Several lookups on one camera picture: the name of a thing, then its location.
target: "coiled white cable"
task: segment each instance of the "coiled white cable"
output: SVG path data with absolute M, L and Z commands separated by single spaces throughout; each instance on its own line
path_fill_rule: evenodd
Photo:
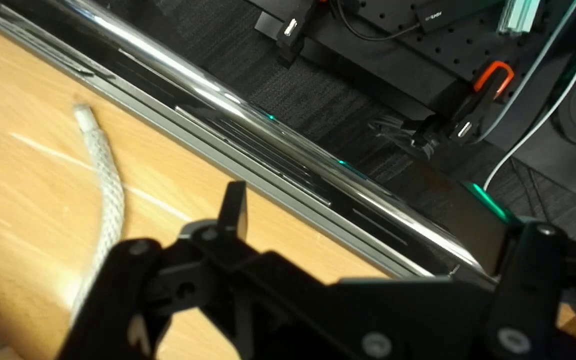
M 73 318 L 71 323 L 74 323 L 76 315 L 83 310 L 83 303 L 107 260 L 107 254 L 110 247 L 123 240 L 123 229 L 124 229 L 124 185 L 121 179 L 121 173 L 117 169 L 109 140 L 98 126 L 93 107 L 87 103 L 76 103 L 74 106 L 74 117 L 81 123 L 83 137 L 89 150 L 89 156 L 96 168 L 96 175 L 100 182 L 102 190 L 102 224 L 100 224 L 100 234 L 98 234 L 98 244 L 94 249 L 93 266 L 89 273 L 85 275 L 79 294 L 73 303 Z
M 568 86 L 565 87 L 565 92 L 561 93 L 561 98 L 548 107 L 548 111 L 531 127 L 531 131 L 526 135 L 523 135 L 506 153 L 505 158 L 493 168 L 493 171 L 488 173 L 487 182 L 484 182 L 484 190 L 491 187 L 494 175 L 503 169 L 503 166 L 551 120 L 551 115 L 561 107 L 561 103 L 567 99 L 567 95 L 570 93 L 570 89 L 576 84 L 576 71 L 570 78 Z

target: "green light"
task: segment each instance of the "green light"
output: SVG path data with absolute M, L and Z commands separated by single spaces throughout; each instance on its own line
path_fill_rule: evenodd
M 512 221 L 512 214 L 506 211 L 506 207 L 503 207 L 482 185 L 471 184 L 469 187 L 498 220 L 506 224 Z

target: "screw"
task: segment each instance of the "screw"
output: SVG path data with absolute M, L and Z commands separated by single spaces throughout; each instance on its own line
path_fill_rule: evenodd
M 529 353 L 533 348 L 529 335 L 517 328 L 501 328 L 497 338 L 511 353 Z
M 370 357 L 387 357 L 392 352 L 392 342 L 383 332 L 368 332 L 362 338 L 362 348 Z
M 552 224 L 539 224 L 537 229 L 542 231 L 545 235 L 556 234 L 556 228 Z
M 140 240 L 140 242 L 135 242 L 129 251 L 135 254 L 135 256 L 140 256 L 140 254 L 146 254 L 151 247 L 149 242 Z
M 221 231 L 216 231 L 215 228 L 206 228 L 204 231 L 203 231 L 203 240 L 206 240 L 206 242 L 213 242 L 213 240 L 216 240 L 221 235 Z

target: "wooden surface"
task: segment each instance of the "wooden surface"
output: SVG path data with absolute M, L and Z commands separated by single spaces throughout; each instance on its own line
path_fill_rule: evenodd
M 168 244 L 182 224 L 216 215 L 230 179 L 0 36 L 0 346 L 26 360 L 57 353 L 100 225 L 96 175 L 73 117 L 76 102 L 93 103 L 117 153 L 126 238 Z M 259 249 L 276 247 L 325 281 L 381 275 L 267 197 L 252 192 L 248 199 L 248 242 Z M 160 357 L 181 353 L 235 357 L 197 312 L 176 318 Z

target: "metal rod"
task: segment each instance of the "metal rod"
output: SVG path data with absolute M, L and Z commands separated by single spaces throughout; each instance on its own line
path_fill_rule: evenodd
M 124 51 L 131 51 L 131 56 L 135 56 L 138 61 L 146 64 L 181 89 L 223 113 L 224 121 L 232 121 L 230 126 L 245 127 L 259 140 L 273 143 L 278 153 L 316 171 L 322 179 L 350 195 L 354 202 L 391 218 L 410 238 L 440 247 L 447 254 L 452 254 L 456 260 L 480 269 L 480 263 L 450 231 L 410 209 L 404 202 L 396 199 L 375 182 L 349 171 L 341 166 L 336 156 L 325 152 L 320 146 L 313 143 L 292 127 L 270 120 L 269 113 L 251 106 L 247 99 L 219 84 L 219 79 L 182 56 L 135 30 L 131 23 L 123 21 L 93 0 L 61 1 L 67 3 L 79 18 L 87 19 L 89 26 L 102 30 L 102 36 L 118 44 Z

